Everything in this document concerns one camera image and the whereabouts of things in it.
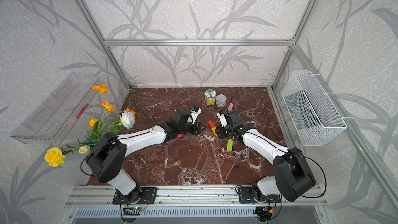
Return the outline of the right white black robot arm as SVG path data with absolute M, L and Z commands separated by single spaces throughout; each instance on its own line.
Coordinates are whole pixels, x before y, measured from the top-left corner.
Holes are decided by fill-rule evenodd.
M 266 176 L 252 184 L 256 201 L 264 202 L 268 196 L 281 195 L 293 202 L 316 185 L 313 172 L 300 149 L 281 146 L 248 125 L 236 129 L 231 125 L 218 126 L 216 134 L 220 138 L 242 142 L 273 165 L 273 176 Z

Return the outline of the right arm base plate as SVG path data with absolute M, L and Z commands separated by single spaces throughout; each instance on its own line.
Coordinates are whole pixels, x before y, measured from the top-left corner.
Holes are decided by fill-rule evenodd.
M 236 185 L 235 192 L 241 204 L 279 204 L 282 202 L 280 195 L 264 196 L 258 189 L 254 189 L 252 186 Z

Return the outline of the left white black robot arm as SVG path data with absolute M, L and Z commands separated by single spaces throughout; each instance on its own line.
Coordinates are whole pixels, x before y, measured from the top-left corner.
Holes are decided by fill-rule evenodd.
M 164 123 L 131 134 L 105 134 L 84 159 L 93 176 L 103 184 L 110 184 L 121 195 L 128 196 L 138 188 L 134 179 L 122 168 L 128 155 L 152 145 L 180 139 L 185 134 L 199 135 L 205 130 L 201 123 Z

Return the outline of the yellow block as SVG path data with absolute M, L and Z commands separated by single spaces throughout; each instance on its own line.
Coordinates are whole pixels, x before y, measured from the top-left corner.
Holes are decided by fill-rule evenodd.
M 213 127 L 211 130 L 212 130 L 213 134 L 215 135 L 215 137 L 218 137 L 216 129 L 217 129 L 216 127 Z

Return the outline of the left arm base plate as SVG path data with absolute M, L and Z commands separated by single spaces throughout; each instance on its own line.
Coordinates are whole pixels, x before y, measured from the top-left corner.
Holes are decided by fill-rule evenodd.
M 123 195 L 119 190 L 116 190 L 112 204 L 114 205 L 128 205 L 128 204 L 154 204 L 157 194 L 156 187 L 136 187 L 131 193 Z

